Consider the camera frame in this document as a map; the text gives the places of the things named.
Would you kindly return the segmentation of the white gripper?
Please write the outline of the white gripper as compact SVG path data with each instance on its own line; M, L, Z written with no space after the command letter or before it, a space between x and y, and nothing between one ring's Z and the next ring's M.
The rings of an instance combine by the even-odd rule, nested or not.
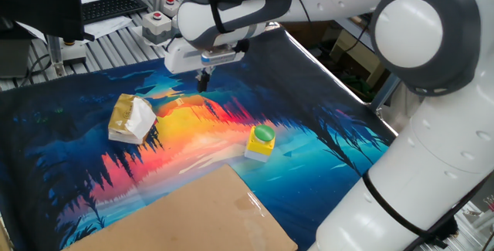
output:
M213 67L238 62L245 56L245 50L238 44L224 44L210 50L199 50L185 39L174 39L166 48L164 65L171 73L198 71L197 91L206 91Z

